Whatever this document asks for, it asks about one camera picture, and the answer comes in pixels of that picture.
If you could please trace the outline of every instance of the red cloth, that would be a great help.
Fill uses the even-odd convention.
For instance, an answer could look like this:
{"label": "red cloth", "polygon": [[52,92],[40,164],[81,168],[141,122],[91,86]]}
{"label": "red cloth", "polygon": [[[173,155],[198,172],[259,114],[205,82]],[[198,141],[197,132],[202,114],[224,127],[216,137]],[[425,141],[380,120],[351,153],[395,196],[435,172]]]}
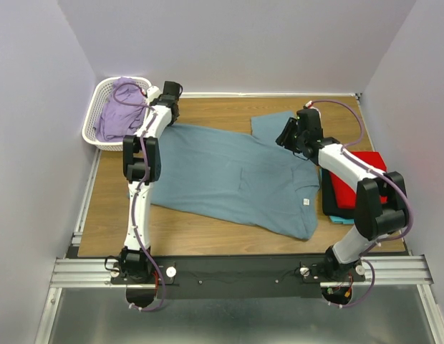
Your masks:
{"label": "red cloth", "polygon": [[[370,165],[386,171],[386,165],[381,155],[378,152],[351,152],[357,156],[360,160],[369,163]],[[356,207],[356,193],[340,178],[333,173],[330,173],[332,179],[332,185],[335,190],[335,198],[337,199],[337,205],[342,209],[354,209]],[[385,203],[386,197],[381,197],[381,202]]]}

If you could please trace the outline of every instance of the wall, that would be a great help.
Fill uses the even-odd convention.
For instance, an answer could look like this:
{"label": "wall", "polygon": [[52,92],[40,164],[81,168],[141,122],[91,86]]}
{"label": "wall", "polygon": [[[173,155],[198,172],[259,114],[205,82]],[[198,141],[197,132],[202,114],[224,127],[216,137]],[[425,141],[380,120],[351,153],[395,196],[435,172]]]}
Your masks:
{"label": "wall", "polygon": [[444,314],[444,0],[419,0],[362,96],[368,130],[415,208],[407,243],[425,254]]}
{"label": "wall", "polygon": [[58,0],[98,79],[360,92],[415,0]]}
{"label": "wall", "polygon": [[33,343],[93,150],[95,75],[52,0],[0,0],[0,343]]}

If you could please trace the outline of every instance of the wooden table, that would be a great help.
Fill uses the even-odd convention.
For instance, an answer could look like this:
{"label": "wooden table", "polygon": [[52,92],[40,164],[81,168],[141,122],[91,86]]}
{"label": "wooden table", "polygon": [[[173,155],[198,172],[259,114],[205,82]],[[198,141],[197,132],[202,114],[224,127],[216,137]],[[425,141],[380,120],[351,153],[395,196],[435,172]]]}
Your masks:
{"label": "wooden table", "polygon": [[[308,97],[181,99],[179,123],[250,133],[253,116],[297,111]],[[339,100],[359,111],[353,97]],[[357,121],[338,105],[319,104],[325,135],[342,143],[359,135]],[[352,147],[371,150],[367,136]],[[127,181],[121,152],[103,152],[87,212],[79,257],[117,255],[125,240],[128,205]],[[322,253],[339,241],[351,226],[333,224],[322,213],[321,193],[316,200],[318,227],[313,237],[299,240],[257,226],[234,224],[209,217],[152,206],[150,237],[154,255]],[[386,242],[378,251],[401,252],[402,241]]]}

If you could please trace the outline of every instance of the purple towel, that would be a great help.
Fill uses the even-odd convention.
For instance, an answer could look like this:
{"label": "purple towel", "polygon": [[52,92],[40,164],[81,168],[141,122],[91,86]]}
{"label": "purple towel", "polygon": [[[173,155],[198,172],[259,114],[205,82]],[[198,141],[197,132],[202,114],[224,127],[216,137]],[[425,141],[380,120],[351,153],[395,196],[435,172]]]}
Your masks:
{"label": "purple towel", "polygon": [[[114,90],[118,85],[134,82],[129,77],[121,77],[114,81]],[[139,88],[133,85],[122,86],[116,93],[116,98],[133,104],[144,103],[144,97]],[[145,107],[129,106],[116,102],[113,96],[102,109],[101,116],[96,121],[96,139],[101,142],[120,142],[125,135],[132,135],[143,124]]]}

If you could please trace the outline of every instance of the laundry basket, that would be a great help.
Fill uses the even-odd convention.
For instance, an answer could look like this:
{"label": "laundry basket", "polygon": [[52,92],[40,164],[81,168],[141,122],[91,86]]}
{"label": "laundry basket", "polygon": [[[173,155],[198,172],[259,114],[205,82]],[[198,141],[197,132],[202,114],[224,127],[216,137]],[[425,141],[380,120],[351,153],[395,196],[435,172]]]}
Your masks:
{"label": "laundry basket", "polygon": [[[97,119],[101,116],[102,108],[107,102],[108,97],[111,95],[115,80],[120,77],[110,77],[106,80],[101,81],[95,88],[93,93],[92,101],[88,107],[87,116],[85,117],[84,127],[82,128],[82,137],[90,145],[95,145],[103,151],[121,151],[122,142],[101,142],[96,139],[96,130],[93,125],[96,123]],[[149,80],[143,77],[129,77],[133,79],[138,86],[147,90],[152,84]]]}

